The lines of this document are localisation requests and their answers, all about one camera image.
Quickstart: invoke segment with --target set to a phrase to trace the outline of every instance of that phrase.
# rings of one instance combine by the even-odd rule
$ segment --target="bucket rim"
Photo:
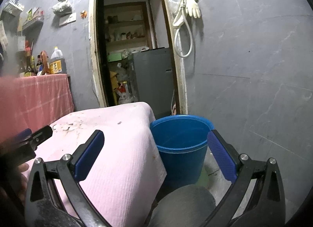
[[[161,124],[165,121],[169,121],[169,120],[173,120],[173,119],[192,119],[192,120],[200,121],[200,122],[202,122],[208,126],[208,128],[209,128],[208,133],[214,129],[214,125],[212,124],[212,122],[210,120],[203,118],[203,117],[194,116],[194,115],[174,115],[174,116],[162,117],[160,119],[153,121],[150,124],[150,129],[152,129],[153,127],[155,127],[158,124]],[[180,154],[180,153],[193,152],[193,151],[196,151],[198,149],[203,148],[204,146],[207,146],[207,140],[204,140],[203,142],[201,142],[197,145],[191,146],[191,147],[170,148],[170,147],[162,147],[162,146],[159,146],[157,144],[156,144],[156,146],[160,152]]]

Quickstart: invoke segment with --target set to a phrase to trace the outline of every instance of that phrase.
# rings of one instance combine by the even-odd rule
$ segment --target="doorway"
[[[97,0],[96,7],[106,105],[144,101],[156,118],[180,113],[165,1]]]

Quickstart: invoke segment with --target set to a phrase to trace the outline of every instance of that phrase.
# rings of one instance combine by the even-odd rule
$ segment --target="pink cloth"
[[[0,78],[0,141],[26,128],[33,132],[73,112],[66,74]]]
[[[80,185],[113,227],[139,227],[166,176],[149,128],[154,119],[143,102],[73,112],[51,124],[53,135],[36,154],[44,161],[59,160],[85,143],[94,130],[103,131],[104,147]],[[75,216],[60,181],[56,184],[67,211]]]

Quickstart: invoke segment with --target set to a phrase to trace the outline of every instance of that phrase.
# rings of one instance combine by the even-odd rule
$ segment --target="pink tablecloth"
[[[0,78],[0,142],[73,112],[66,74]]]

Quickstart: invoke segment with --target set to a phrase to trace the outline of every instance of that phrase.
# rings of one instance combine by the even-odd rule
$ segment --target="refrigerator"
[[[169,48],[141,51],[134,53],[130,64],[137,98],[151,106],[156,119],[171,115],[174,92],[171,55]]]

